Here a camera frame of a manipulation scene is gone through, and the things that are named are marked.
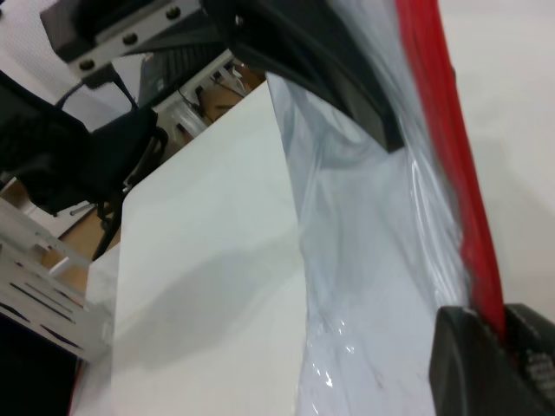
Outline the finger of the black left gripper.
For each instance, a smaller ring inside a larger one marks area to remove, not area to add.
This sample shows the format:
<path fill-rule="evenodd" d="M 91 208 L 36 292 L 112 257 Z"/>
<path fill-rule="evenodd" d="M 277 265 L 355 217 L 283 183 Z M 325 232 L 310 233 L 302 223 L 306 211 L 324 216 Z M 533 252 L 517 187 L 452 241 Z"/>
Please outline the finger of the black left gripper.
<path fill-rule="evenodd" d="M 403 148 L 385 84 L 325 1 L 204 1 L 228 49 L 250 67 L 305 88 L 388 152 Z"/>

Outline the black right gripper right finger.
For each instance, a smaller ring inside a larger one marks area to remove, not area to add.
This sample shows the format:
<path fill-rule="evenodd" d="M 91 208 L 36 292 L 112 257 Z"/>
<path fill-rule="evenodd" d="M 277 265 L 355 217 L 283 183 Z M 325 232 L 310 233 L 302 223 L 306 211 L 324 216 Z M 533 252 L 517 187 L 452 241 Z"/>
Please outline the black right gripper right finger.
<path fill-rule="evenodd" d="M 554 322 L 523 303 L 506 305 L 506 340 L 530 392 L 526 410 L 554 414 Z"/>

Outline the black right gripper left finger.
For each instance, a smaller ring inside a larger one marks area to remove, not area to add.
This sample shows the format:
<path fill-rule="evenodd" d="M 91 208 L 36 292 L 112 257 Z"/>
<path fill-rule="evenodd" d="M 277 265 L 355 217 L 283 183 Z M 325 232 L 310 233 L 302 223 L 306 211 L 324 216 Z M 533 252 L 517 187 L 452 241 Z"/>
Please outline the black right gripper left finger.
<path fill-rule="evenodd" d="M 539 402 L 498 337 L 474 312 L 443 307 L 429 366 L 437 415 L 537 415 Z"/>

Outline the left gripper body silver rail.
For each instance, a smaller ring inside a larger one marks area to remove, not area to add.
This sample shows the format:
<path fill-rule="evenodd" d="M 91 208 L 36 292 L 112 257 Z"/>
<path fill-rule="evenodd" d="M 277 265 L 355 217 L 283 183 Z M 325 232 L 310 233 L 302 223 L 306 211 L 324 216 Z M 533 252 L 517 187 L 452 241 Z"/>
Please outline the left gripper body silver rail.
<path fill-rule="evenodd" d="M 56 1 L 40 19 L 55 54 L 81 79 L 118 57 L 222 42 L 200 1 Z"/>

